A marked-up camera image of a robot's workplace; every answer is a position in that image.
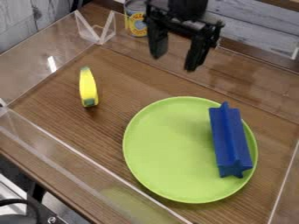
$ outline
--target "green plastic plate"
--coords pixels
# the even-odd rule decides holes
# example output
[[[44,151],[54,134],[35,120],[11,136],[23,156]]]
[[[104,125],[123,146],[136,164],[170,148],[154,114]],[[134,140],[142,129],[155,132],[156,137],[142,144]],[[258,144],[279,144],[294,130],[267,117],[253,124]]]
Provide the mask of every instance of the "green plastic plate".
[[[210,108],[219,106],[202,98],[170,98],[147,106],[127,126],[123,144],[128,168],[140,183],[170,200],[222,200],[254,174],[258,144],[243,122],[255,168],[243,172],[245,178],[221,178],[210,119]]]

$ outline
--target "wooden tabletop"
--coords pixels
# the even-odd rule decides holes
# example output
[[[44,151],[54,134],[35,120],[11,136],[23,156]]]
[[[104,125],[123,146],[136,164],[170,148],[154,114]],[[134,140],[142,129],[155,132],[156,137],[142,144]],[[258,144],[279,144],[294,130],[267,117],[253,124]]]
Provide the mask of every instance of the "wooden tabletop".
[[[83,11],[88,21],[95,22],[102,11],[95,4],[90,4]],[[116,38],[127,43],[126,36]],[[138,39],[136,43],[144,44],[146,40]],[[299,76],[221,49],[211,50],[207,62],[197,73],[174,75],[132,59],[127,52],[119,53],[111,48],[112,45],[92,46],[14,103],[14,111],[162,201],[187,220],[207,224],[267,223],[299,138]],[[179,51],[178,48],[172,50],[174,57]],[[167,63],[168,67],[175,67],[171,60]],[[79,73],[84,66],[91,67],[103,89],[102,103],[91,109],[84,109],[80,104]],[[136,112],[150,103],[180,95],[215,102],[227,101],[241,109],[257,136],[259,161],[247,186],[227,199],[203,205],[182,204],[154,195],[138,183],[123,156],[123,135]],[[27,124],[20,126],[20,131],[24,135],[28,132],[34,134]],[[0,140],[2,153],[91,221],[130,223],[106,209],[103,202],[88,191],[88,187],[99,190],[107,187],[107,180],[94,164],[40,139],[34,143],[40,153],[71,173],[76,173],[76,178],[66,178],[58,169],[8,141],[6,136],[0,135]]]

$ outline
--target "blue toy block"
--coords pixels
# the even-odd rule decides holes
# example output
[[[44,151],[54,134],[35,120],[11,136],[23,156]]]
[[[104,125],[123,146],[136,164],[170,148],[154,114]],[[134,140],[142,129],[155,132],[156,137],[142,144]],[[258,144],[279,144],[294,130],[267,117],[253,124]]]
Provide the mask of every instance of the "blue toy block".
[[[243,171],[253,168],[249,144],[239,110],[223,102],[219,108],[210,108],[213,141],[222,178],[243,178]]]

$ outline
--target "yellow object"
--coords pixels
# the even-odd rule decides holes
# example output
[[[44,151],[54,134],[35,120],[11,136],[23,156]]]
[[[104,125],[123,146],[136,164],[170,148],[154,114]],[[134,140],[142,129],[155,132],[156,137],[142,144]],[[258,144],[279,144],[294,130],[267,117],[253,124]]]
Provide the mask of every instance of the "yellow object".
[[[99,105],[99,91],[95,78],[90,68],[84,66],[80,69],[79,76],[79,93],[83,106],[94,107]]]

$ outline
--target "table surface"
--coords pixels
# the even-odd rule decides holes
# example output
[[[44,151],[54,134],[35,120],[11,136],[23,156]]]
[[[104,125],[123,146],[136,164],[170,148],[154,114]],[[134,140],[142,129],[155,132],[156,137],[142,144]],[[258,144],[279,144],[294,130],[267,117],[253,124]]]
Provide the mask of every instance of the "table surface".
[[[90,21],[95,22],[102,10],[92,3],[84,8]],[[35,35],[26,48],[14,49],[14,54],[23,57],[34,52],[43,56],[38,40],[56,31],[54,26],[42,35]],[[84,66],[91,67],[103,87],[103,101],[91,109],[82,107],[79,96],[79,72]],[[259,161],[251,181],[235,195],[210,204],[182,204],[154,195],[138,183],[124,161],[123,135],[136,112],[152,102],[180,95],[227,101],[231,107],[241,109],[257,136]],[[299,76],[291,72],[218,49],[211,50],[205,66],[195,74],[178,76],[94,45],[14,103],[12,109],[190,221],[267,223],[299,138]],[[47,153],[43,143],[40,146],[42,152]],[[22,150],[16,143],[8,143],[2,152],[91,221],[106,223],[108,216],[98,200],[58,170]],[[106,184],[80,159],[71,161],[64,152],[51,156],[66,169],[80,172],[83,179],[88,177],[92,185]],[[110,223],[127,222],[115,217]]]

